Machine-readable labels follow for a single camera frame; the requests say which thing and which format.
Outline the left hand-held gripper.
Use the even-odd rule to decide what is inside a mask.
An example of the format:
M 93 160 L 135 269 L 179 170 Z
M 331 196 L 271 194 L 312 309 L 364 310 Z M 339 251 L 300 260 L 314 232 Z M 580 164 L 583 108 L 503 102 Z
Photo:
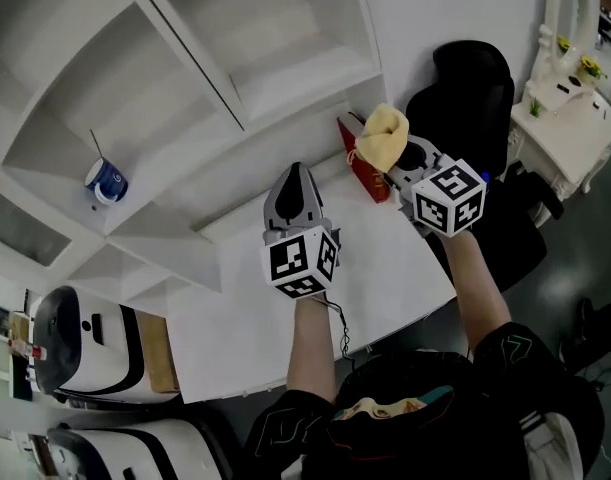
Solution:
M 296 162 L 275 181 L 263 206 L 261 261 L 266 283 L 292 300 L 329 289 L 340 246 L 310 170 Z M 287 226 L 290 221 L 314 222 Z

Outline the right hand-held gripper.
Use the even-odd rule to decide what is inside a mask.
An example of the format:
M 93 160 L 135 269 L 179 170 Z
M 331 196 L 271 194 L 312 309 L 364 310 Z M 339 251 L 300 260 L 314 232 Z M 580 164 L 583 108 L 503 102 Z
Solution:
M 387 178 L 398 191 L 402 213 L 440 235 L 453 237 L 483 215 L 483 178 L 464 160 L 441 155 L 422 137 L 408 137 L 400 168 L 392 167 Z

